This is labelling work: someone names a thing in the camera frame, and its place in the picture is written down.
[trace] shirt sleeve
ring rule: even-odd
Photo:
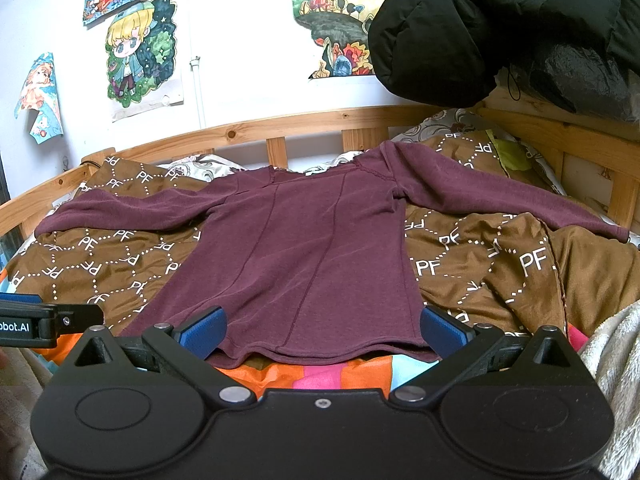
[[[146,198],[114,196],[92,189],[64,203],[47,216],[34,231],[35,236],[75,227],[164,231],[196,218],[222,204],[238,190],[242,173],[217,178],[199,191],[165,189]]]
[[[626,243],[628,229],[610,225],[569,200],[529,184],[465,168],[417,142],[385,141],[361,164],[392,176],[398,195],[446,214],[531,213],[556,230],[577,225]]]

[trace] drawing of blonde boy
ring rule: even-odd
[[[144,75],[136,51],[156,26],[154,10],[151,2],[137,3],[116,14],[107,31],[107,44],[113,49],[113,55],[121,59],[120,67],[113,74],[117,97],[122,97],[125,90],[134,94],[136,83]]]

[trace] pink fabric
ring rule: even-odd
[[[302,379],[294,381],[295,390],[340,390],[342,369],[347,363],[327,366],[305,366]]]
[[[569,325],[569,330],[567,331],[567,333],[569,336],[569,343],[571,343],[571,346],[576,352],[580,350],[589,340],[587,336],[585,336],[573,325]]]

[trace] white wall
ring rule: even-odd
[[[117,150],[198,129],[189,65],[188,0],[177,12],[177,69],[184,104],[111,122],[106,95],[104,39],[111,16],[82,25],[83,0],[0,0],[0,155],[11,196],[17,196],[92,152]],[[375,76],[308,80],[321,49],[293,19],[290,0],[191,0],[193,53],[200,56],[207,126],[281,114],[401,100]],[[37,145],[29,135],[34,112],[14,118],[20,89],[33,61],[54,55],[64,136]],[[334,135],[290,140],[293,168],[340,152]],[[246,164],[266,163],[263,146],[235,153]],[[304,158],[314,155],[311,160]]]

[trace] wooden bed frame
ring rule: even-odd
[[[75,190],[110,155],[153,163],[266,140],[270,164],[286,168],[287,136],[340,130],[345,151],[366,150],[387,140],[390,126],[414,126],[440,110],[441,107],[418,104],[344,108],[224,124],[119,152],[107,148],[86,156],[80,166],[0,205],[0,235],[19,226],[23,237],[29,236],[51,209],[51,203]],[[636,124],[574,115],[524,94],[516,102],[502,88],[473,110],[530,142],[549,161],[558,178],[562,177],[565,153],[607,168],[613,180],[607,215],[624,227],[631,226],[640,188],[640,143],[611,134],[640,139]]]

